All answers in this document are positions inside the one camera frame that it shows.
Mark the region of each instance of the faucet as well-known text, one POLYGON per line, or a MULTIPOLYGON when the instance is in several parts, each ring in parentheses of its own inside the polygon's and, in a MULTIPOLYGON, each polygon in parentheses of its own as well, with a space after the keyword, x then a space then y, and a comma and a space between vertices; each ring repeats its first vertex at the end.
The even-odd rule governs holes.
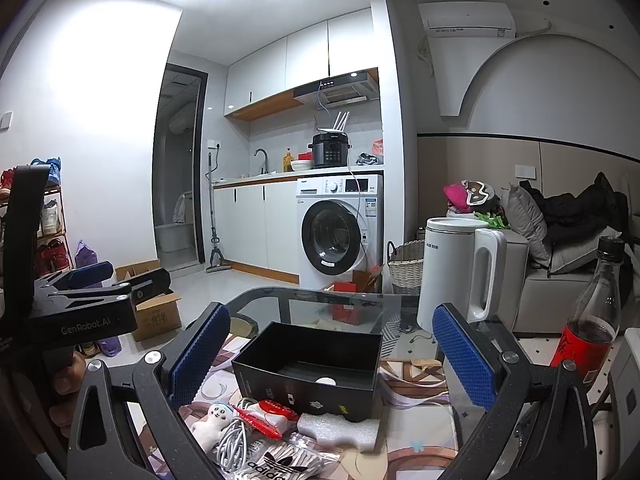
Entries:
POLYGON ((258 152, 264 153, 264 169, 260 168, 260 174, 269 173, 269 157, 267 156, 267 152, 265 152, 262 148, 258 148, 255 150, 254 156, 258 155, 258 152))

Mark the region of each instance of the yellow bottle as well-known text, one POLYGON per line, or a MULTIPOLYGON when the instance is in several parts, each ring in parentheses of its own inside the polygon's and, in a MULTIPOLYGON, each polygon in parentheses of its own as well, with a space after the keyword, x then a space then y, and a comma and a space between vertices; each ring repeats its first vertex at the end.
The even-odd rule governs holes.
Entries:
POLYGON ((287 148, 287 155, 282 157, 282 171, 287 173, 287 171, 293 171, 291 169, 291 161, 293 157, 291 156, 291 148, 287 148))

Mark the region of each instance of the doorway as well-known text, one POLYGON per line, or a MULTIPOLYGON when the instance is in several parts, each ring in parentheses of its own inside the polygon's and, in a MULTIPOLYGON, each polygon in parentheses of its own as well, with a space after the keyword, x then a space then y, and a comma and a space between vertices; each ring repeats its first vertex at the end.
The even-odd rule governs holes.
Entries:
POLYGON ((168 64, 164 70, 152 163, 156 250, 169 272, 204 263, 200 142, 207 75, 168 64))

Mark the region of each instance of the white bowl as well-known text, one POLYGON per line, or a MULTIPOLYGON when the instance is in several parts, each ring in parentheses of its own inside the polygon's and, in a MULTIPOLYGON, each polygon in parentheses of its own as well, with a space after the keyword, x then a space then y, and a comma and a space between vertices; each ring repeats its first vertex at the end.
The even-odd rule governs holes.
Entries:
POLYGON ((291 169, 293 171, 312 170, 314 168, 314 162, 312 160, 292 160, 291 169))

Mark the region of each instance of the bathtub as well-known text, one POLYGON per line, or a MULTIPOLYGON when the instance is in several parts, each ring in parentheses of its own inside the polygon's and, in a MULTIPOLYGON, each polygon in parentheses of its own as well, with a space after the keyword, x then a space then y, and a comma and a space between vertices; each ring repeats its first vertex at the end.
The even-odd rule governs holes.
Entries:
POLYGON ((172 253, 180 249, 195 247, 193 224, 165 224, 154 227, 156 241, 163 253, 172 253))

